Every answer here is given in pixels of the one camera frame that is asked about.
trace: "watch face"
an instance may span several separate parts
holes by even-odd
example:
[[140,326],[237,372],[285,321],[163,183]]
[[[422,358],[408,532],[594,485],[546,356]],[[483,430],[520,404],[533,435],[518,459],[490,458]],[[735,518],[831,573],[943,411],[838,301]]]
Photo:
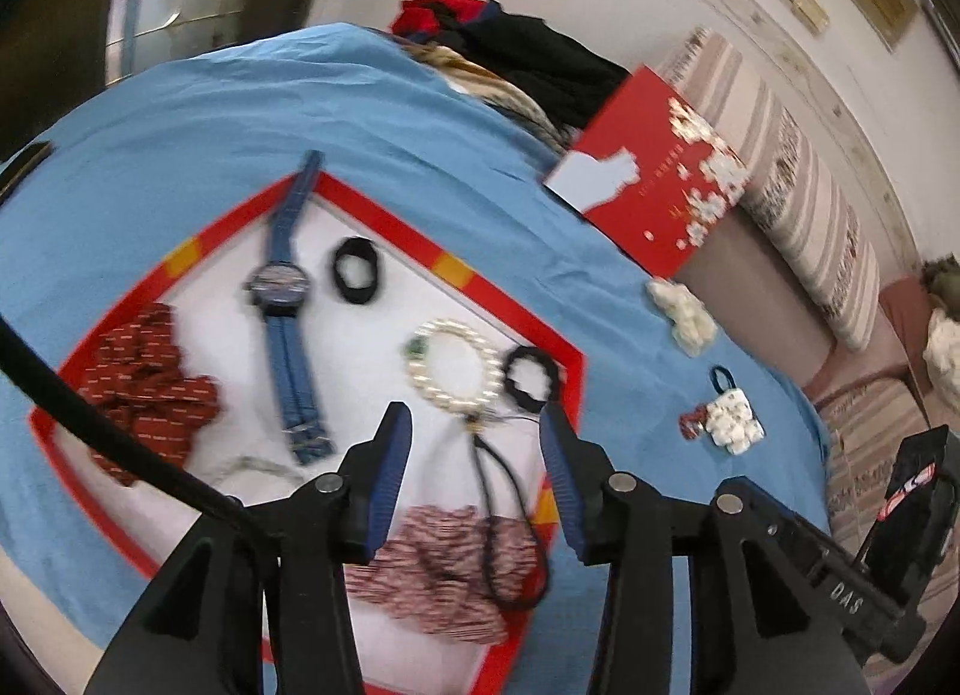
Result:
[[290,311],[304,303],[310,279],[298,266],[278,262],[253,273],[249,286],[257,305]]

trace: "watch strap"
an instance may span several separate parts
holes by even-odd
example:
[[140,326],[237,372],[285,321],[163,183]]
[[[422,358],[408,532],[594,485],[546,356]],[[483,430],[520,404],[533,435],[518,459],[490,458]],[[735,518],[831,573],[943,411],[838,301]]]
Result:
[[290,188],[270,219],[270,247],[267,250],[269,262],[293,262],[294,226],[304,210],[304,203],[317,185],[321,166],[323,155],[320,151],[307,151],[304,164],[294,176]]
[[294,457],[301,465],[333,453],[294,316],[264,316],[277,406]]

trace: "white floral pattern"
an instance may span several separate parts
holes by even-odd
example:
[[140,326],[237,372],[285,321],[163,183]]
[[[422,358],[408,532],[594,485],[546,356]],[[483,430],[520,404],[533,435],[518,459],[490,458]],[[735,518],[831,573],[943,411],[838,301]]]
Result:
[[709,158],[700,163],[700,171],[710,183],[717,183],[730,203],[736,204],[743,196],[744,185],[750,180],[747,167],[733,153],[714,149]]
[[697,115],[693,109],[680,104],[676,99],[670,99],[670,127],[673,133],[688,145],[693,142],[709,142],[713,147],[727,150],[728,145],[717,136],[707,121]]
[[699,221],[690,221],[686,225],[686,236],[690,240],[690,244],[697,248],[703,245],[704,240],[707,239],[707,231],[709,231],[707,227]]
[[727,200],[714,191],[704,199],[699,188],[692,188],[686,195],[686,203],[690,206],[690,214],[703,223],[714,224],[727,215]]

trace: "black hair tie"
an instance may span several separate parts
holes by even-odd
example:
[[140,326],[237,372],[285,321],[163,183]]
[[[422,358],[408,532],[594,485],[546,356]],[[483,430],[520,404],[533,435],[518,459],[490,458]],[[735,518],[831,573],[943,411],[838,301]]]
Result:
[[[511,378],[511,370],[517,361],[522,359],[536,361],[544,369],[544,375],[550,382],[545,400],[538,400],[521,388],[517,388],[517,382]],[[560,399],[560,366],[542,348],[535,345],[518,345],[503,360],[503,391],[517,403],[517,407],[522,411],[538,414],[548,402],[556,402]]]
[[[340,260],[346,256],[353,256],[367,263],[370,268],[370,282],[366,286],[347,284],[347,280],[340,271]],[[333,252],[330,274],[340,296],[352,305],[366,305],[376,297],[376,292],[380,288],[380,253],[367,238],[360,238],[360,236],[347,238]]]

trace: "red scrunchie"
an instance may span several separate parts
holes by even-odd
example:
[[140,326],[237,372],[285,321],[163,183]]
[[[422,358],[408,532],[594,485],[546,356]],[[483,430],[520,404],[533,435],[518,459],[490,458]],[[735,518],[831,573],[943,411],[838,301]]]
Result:
[[[213,378],[187,378],[173,337],[169,305],[152,303],[104,335],[97,364],[83,374],[80,395],[120,429],[182,468],[195,432],[220,412]],[[136,480],[92,449],[93,460],[124,486]]]

